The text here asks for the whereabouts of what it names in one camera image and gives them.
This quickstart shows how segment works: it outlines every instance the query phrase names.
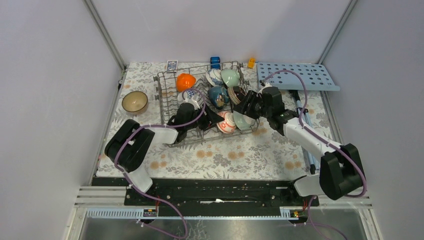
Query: leaf pattern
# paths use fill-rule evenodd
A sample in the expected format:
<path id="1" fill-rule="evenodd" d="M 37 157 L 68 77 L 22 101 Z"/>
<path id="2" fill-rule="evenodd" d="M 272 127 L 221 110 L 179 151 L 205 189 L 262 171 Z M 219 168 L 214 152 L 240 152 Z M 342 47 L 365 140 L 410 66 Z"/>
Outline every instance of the leaf pattern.
<path id="1" fill-rule="evenodd" d="M 202 64 L 183 62 L 179 63 L 179 67 Z M 133 62 L 129 65 L 106 142 L 127 119 L 140 124 L 161 122 L 159 102 L 155 100 L 158 94 L 155 88 L 157 83 L 153 77 L 164 71 L 165 65 L 148 62 Z M 251 86 L 258 85 L 256 68 L 242 68 L 242 71 Z M 147 94 L 149 106 L 141 115 L 130 115 L 122 108 L 122 99 L 132 91 Z M 281 91 L 281 94 L 285 107 L 294 110 L 296 105 L 290 94 L 287 91 Z M 304 101 L 302 91 L 299 91 L 299 95 Z M 308 93 L 307 108 L 314 129 L 331 138 L 330 123 L 319 92 Z M 248 135 L 174 148 L 163 144 L 151 145 L 142 165 L 155 178 L 293 180 L 309 172 L 301 146 L 271 129 L 266 119 L 261 119 L 259 129 Z M 99 158 L 96 175 L 122 177 L 104 154 Z"/>

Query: yellow bowl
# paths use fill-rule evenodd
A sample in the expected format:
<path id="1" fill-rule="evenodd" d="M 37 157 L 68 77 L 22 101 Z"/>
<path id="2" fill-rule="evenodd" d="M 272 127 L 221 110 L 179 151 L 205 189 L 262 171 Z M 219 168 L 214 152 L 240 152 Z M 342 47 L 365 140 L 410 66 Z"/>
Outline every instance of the yellow bowl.
<path id="1" fill-rule="evenodd" d="M 149 106 L 147 95 L 142 91 L 132 91 L 122 99 L 122 107 L 130 114 L 144 113 Z"/>

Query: yellow toy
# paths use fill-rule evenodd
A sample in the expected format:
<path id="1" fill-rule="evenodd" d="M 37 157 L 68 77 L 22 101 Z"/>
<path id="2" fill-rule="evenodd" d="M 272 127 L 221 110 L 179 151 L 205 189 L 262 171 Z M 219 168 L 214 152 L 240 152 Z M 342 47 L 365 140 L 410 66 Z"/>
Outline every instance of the yellow toy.
<path id="1" fill-rule="evenodd" d="M 249 60 L 249 62 L 247 63 L 247 67 L 252 69 L 255 66 L 255 61 L 256 59 L 254 59 L 253 57 Z"/>

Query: white wall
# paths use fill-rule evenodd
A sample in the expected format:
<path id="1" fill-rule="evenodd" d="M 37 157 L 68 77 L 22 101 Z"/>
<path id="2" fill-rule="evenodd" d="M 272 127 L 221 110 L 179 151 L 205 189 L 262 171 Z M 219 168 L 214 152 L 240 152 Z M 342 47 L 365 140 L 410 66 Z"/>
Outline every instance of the white wall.
<path id="1" fill-rule="evenodd" d="M 0 239 L 58 240 L 120 70 L 81 0 L 0 3 Z"/>
<path id="2" fill-rule="evenodd" d="M 324 64 L 384 239 L 422 239 L 424 1 L 360 0 Z"/>
<path id="3" fill-rule="evenodd" d="M 316 62 L 349 0 L 94 0 L 127 62 Z"/>

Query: robotic arm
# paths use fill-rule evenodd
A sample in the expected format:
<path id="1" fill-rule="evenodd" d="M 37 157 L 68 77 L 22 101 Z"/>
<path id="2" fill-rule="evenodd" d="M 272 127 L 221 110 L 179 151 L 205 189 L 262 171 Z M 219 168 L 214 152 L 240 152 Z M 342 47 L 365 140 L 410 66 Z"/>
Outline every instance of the robotic arm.
<path id="1" fill-rule="evenodd" d="M 265 86 L 259 93 L 250 90 L 243 101 L 234 106 L 234 111 L 252 119 L 266 118 L 272 129 L 299 143 L 320 161 L 319 175 L 305 176 L 294 183 L 300 196 L 325 194 L 337 200 L 363 185 L 354 166 L 329 144 L 342 150 L 363 173 L 358 149 L 350 143 L 342 145 L 335 142 L 311 128 L 308 131 L 305 130 L 299 123 L 299 115 L 285 108 L 277 87 Z M 322 142 L 314 135 L 322 137 L 329 143 Z"/>

